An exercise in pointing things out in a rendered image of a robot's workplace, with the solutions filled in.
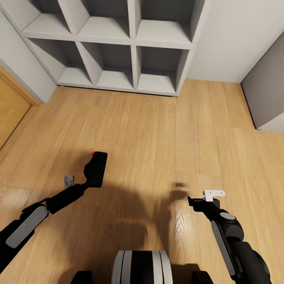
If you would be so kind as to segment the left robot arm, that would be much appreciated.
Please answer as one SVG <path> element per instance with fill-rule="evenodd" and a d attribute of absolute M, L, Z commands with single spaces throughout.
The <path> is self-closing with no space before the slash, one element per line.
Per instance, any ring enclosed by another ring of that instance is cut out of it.
<path fill-rule="evenodd" d="M 0 274 L 35 233 L 35 228 L 48 217 L 49 211 L 55 214 L 63 207 L 67 207 L 82 197 L 85 190 L 98 180 L 97 177 L 79 185 L 73 183 L 75 181 L 73 175 L 64 176 L 65 190 L 23 209 L 19 220 L 13 220 L 5 229 L 2 229 L 0 231 Z M 42 204 L 43 202 L 46 202 L 46 205 Z"/>

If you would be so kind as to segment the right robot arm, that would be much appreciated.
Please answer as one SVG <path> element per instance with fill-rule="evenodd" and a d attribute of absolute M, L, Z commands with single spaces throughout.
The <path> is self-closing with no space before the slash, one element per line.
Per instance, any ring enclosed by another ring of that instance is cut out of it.
<path fill-rule="evenodd" d="M 203 198 L 188 196 L 189 206 L 203 212 L 211 222 L 214 237 L 231 279 L 236 284 L 272 284 L 264 259 L 243 241 L 244 232 L 237 218 L 220 208 L 220 200 L 213 196 L 225 196 L 223 190 L 204 190 Z"/>

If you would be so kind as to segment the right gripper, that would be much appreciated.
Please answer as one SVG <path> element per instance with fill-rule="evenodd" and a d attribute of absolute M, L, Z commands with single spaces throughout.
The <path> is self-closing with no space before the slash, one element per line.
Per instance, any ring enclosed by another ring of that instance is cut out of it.
<path fill-rule="evenodd" d="M 189 206 L 193 207 L 193 210 L 196 212 L 203 212 L 206 216 L 206 212 L 209 207 L 216 206 L 220 208 L 220 200 L 213 198 L 213 202 L 207 202 L 202 198 L 191 198 L 190 196 L 187 197 Z"/>

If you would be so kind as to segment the digital camera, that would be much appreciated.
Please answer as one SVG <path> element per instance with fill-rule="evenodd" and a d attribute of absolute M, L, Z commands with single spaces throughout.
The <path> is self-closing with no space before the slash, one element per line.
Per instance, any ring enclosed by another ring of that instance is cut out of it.
<path fill-rule="evenodd" d="M 90 187 L 101 188 L 108 155 L 105 152 L 95 151 L 91 154 L 91 156 L 91 161 L 86 164 L 84 169 L 84 175 L 87 178 L 86 182 L 99 178 L 99 180 Z"/>

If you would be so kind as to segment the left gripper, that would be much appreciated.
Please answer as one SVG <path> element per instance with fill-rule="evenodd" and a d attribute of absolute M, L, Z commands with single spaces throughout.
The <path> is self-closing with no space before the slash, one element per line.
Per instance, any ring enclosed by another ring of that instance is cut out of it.
<path fill-rule="evenodd" d="M 78 200 L 82 197 L 85 193 L 85 190 L 92 186 L 99 178 L 95 178 L 91 181 L 88 181 L 82 185 L 78 183 L 74 186 L 70 186 L 67 189 L 61 191 L 57 194 L 59 201 L 61 202 L 63 207 L 67 207 L 69 204 L 73 203 L 74 201 Z"/>

